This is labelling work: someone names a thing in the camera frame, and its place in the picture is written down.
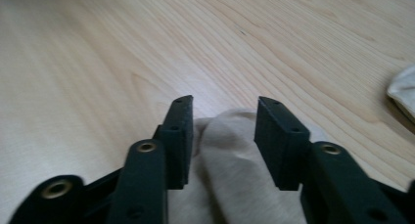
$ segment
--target gray fabric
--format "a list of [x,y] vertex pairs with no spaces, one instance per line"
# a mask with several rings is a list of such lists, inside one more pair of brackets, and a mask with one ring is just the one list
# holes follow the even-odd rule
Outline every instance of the gray fabric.
[[[299,192],[280,192],[254,143],[255,113],[195,121],[189,184],[169,191],[170,223],[305,223]],[[324,132],[306,125],[312,140]]]
[[415,65],[407,67],[392,80],[388,95],[415,123]]

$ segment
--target wood grain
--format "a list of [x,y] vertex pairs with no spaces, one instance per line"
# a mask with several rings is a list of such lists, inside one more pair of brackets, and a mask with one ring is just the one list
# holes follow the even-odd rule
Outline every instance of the wood grain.
[[58,174],[122,166],[170,102],[278,99],[400,190],[414,126],[386,98],[415,63],[415,0],[0,0],[0,222]]

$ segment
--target metal grommet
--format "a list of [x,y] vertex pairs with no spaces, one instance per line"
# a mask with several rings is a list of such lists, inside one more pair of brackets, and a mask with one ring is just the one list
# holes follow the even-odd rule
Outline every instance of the metal grommet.
[[72,188],[72,183],[67,179],[62,179],[51,183],[42,191],[42,198],[54,199],[63,196]]
[[326,154],[331,154],[331,155],[338,155],[340,154],[342,151],[340,151],[340,149],[332,146],[332,145],[323,145],[321,146],[321,150],[323,150],[323,152],[325,152]]
[[137,147],[139,153],[149,153],[156,149],[157,145],[154,143],[144,143]]

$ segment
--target light wood surface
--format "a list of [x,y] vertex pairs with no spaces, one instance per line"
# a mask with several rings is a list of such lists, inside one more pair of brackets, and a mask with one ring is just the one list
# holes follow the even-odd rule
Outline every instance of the light wood surface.
[[0,222],[121,167],[188,94],[195,117],[280,100],[404,190],[415,130],[385,93],[414,54],[415,0],[0,0]]

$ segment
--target black plastic part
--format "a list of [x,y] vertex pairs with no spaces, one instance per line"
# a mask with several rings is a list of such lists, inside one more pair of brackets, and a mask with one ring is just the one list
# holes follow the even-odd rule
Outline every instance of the black plastic part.
[[387,198],[399,209],[409,223],[415,223],[415,181],[412,181],[408,193],[398,191],[388,185],[375,181]]
[[168,189],[183,189],[188,183],[193,141],[192,103],[190,95],[174,100],[154,136],[165,147]]
[[85,186],[85,212],[82,223],[105,223],[121,169]]
[[131,146],[113,193],[108,224],[167,222],[164,146],[143,140]]
[[301,204],[307,223],[407,223],[350,154],[327,142],[311,147]]
[[259,97],[254,140],[280,190],[299,189],[309,136],[308,129],[282,103]]
[[15,212],[11,224],[79,223],[83,182],[73,175],[53,177],[37,186]]

